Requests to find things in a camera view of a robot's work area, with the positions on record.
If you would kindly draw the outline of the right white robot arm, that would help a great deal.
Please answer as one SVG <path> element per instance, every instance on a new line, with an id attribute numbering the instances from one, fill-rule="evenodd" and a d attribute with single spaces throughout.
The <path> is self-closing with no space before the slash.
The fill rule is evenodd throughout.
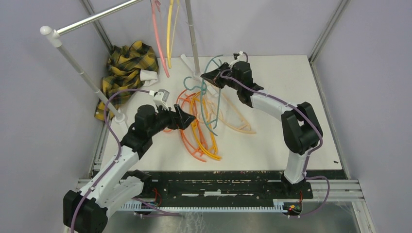
<path id="1" fill-rule="evenodd" d="M 289 156 L 280 190 L 287 198 L 295 197 L 300 192 L 299 183 L 306 177 L 310 154 L 323 143 L 323 131 L 313 106 L 308 102 L 292 104 L 264 92 L 264 88 L 254 82 L 247 61 L 225 62 L 215 70 L 201 74 L 201 78 L 219 89 L 233 88 L 243 104 L 281 122 Z"/>

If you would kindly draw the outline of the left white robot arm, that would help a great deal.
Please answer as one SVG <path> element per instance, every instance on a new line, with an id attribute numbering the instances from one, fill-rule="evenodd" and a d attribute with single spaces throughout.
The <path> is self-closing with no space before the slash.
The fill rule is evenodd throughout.
<path id="1" fill-rule="evenodd" d="M 136 196 L 148 197 L 153 191 L 149 175 L 137 172 L 124 183 L 119 181 L 153 144 L 153 137 L 165 128 L 184 130 L 196 119 L 178 104 L 173 108 L 142 105 L 135 120 L 120 141 L 119 152 L 80 190 L 69 190 L 63 197 L 63 223 L 72 233 L 101 233 L 109 218 Z"/>

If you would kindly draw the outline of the teal wire hanger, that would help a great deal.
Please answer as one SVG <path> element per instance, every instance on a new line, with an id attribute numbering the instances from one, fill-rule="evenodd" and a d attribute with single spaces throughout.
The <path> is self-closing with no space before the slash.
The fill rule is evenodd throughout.
<path id="1" fill-rule="evenodd" d="M 194 73 L 194 64 L 191 60 L 189 60 L 189 58 L 182 54 L 180 56 L 180 58 L 183 60 L 183 62 L 187 65 L 187 67 L 189 68 L 190 71 L 192 71 Z M 218 116 L 215 117 L 215 119 L 210 121 L 210 114 L 208 112 L 207 109 L 207 92 L 209 90 L 210 87 L 212 86 L 208 86 L 208 84 L 206 83 L 205 80 L 203 80 L 202 78 L 200 78 L 200 80 L 202 81 L 200 85 L 194 85 L 193 87 L 188 87 L 186 85 L 186 80 L 187 79 L 191 79 L 191 78 L 195 78 L 195 73 L 192 76 L 187 76 L 184 78 L 183 80 L 183 86 L 185 87 L 186 90 L 188 91 L 193 91 L 194 89 L 198 88 L 200 89 L 200 108 L 201 108 L 201 122 L 204 123 L 204 125 L 206 126 L 206 128 L 214 135 L 217 136 L 217 134 L 213 131 L 213 129 L 215 129 L 217 127 L 219 118 Z"/>

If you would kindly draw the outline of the yellow plastic hanger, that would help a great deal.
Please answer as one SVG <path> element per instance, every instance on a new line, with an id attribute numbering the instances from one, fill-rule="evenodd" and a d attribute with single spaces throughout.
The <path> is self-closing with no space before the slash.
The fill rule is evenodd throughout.
<path id="1" fill-rule="evenodd" d="M 175 19 L 172 27 L 172 16 L 173 16 L 173 8 L 176 5 L 175 11 Z M 180 9 L 180 0 L 170 0 L 169 7 L 168 7 L 168 17 L 167 17 L 167 40 L 166 40 L 166 48 L 167 48 L 167 61 L 168 61 L 168 68 L 172 68 L 172 47 L 174 43 L 174 35 L 175 35 L 175 28 L 177 24 L 177 18 Z"/>

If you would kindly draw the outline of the pink wire hanger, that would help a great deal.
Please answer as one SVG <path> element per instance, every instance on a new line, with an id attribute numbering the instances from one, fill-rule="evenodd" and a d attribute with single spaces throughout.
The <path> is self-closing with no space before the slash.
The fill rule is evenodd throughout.
<path id="1" fill-rule="evenodd" d="M 161 64 L 162 64 L 164 73 L 165 73 L 166 77 L 169 78 L 170 74 L 169 74 L 169 70 L 167 68 L 166 59 L 165 59 L 164 52 L 163 52 L 163 49 L 162 49 L 162 44 L 161 44 L 161 40 L 160 40 L 160 33 L 159 33 L 159 24 L 157 22 L 157 17 L 156 17 L 156 13 L 157 12 L 160 13 L 160 2 L 158 0 L 151 0 L 150 4 L 151 4 L 151 11 L 152 11 L 153 29 L 154 29 L 156 44 L 157 44 L 157 48 L 158 48 L 158 52 L 159 52 L 159 58 L 161 60 Z"/>

